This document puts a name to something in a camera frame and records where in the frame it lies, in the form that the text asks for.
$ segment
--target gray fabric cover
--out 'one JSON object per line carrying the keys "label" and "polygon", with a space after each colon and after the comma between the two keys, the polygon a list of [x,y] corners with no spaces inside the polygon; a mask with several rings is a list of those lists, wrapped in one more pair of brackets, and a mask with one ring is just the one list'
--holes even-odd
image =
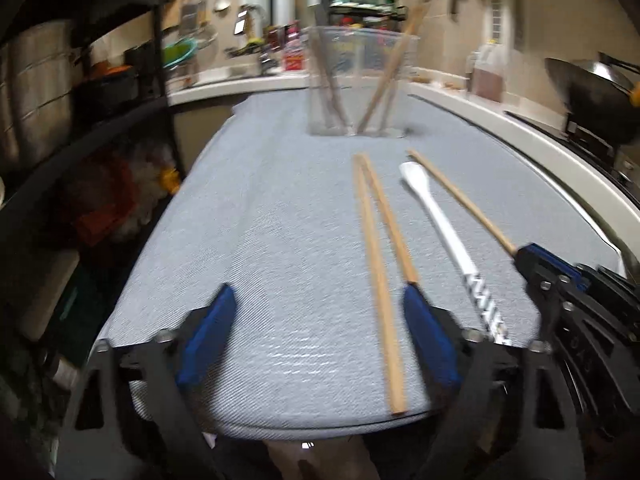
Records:
{"label": "gray fabric cover", "polygon": [[[513,152],[417,98],[404,139],[314,137],[306,91],[256,94],[204,149],[140,256],[110,323],[114,345],[175,327],[223,282],[238,296],[226,352],[191,404],[204,431],[246,438],[321,438],[404,424],[435,408],[401,309],[398,264],[379,222],[396,307],[408,413],[385,395],[351,157],[367,152],[425,294],[480,328],[462,280],[398,170],[416,148],[518,246],[535,241],[569,262],[615,268],[616,253]],[[440,186],[435,199],[487,280],[516,344],[538,314],[500,245]]]}

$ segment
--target yellow object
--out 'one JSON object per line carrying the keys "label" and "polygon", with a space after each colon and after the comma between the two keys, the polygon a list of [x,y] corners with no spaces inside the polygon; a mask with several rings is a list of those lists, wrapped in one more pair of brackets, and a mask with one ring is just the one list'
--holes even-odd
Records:
{"label": "yellow object", "polygon": [[180,175],[175,168],[164,168],[160,172],[160,186],[162,186],[171,195],[178,193],[180,189]]}
{"label": "yellow object", "polygon": [[640,107],[640,83],[636,83],[635,88],[629,95],[629,100],[631,101],[631,104],[636,108]]}

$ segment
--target white plastic spoon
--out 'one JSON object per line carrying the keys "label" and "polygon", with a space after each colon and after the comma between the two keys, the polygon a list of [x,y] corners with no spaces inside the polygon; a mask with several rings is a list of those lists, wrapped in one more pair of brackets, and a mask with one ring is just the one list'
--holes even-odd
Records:
{"label": "white plastic spoon", "polygon": [[460,241],[458,234],[451,226],[449,219],[445,216],[429,191],[429,175],[427,171],[417,162],[404,162],[400,165],[400,173],[405,182],[420,199],[427,213],[431,216],[433,224],[447,247],[447,251],[449,251],[450,256],[464,278],[466,291],[471,297],[482,323],[493,337],[494,342],[511,345],[507,327],[502,321],[502,316],[495,306],[491,293],[484,284],[484,279],[480,276],[478,268],[466,252],[462,241]]}

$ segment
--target wok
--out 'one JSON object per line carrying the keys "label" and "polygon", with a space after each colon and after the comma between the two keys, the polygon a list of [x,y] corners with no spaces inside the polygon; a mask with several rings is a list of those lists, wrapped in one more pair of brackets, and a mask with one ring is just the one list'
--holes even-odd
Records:
{"label": "wok", "polygon": [[545,66],[564,105],[581,127],[612,146],[629,144],[640,134],[640,108],[629,100],[633,84],[620,72],[596,61],[569,63],[546,58]]}

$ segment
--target wok handle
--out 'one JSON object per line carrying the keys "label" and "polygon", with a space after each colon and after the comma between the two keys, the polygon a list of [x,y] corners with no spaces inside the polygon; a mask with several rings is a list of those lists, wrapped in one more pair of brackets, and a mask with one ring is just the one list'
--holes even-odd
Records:
{"label": "wok handle", "polygon": [[600,58],[600,62],[605,65],[615,65],[620,68],[624,68],[625,70],[629,70],[629,72],[633,72],[640,75],[640,66],[634,65],[633,63],[628,63],[626,61],[622,61],[620,59],[616,59],[615,57],[611,57],[609,54],[605,54],[604,52],[599,52],[598,57]]}

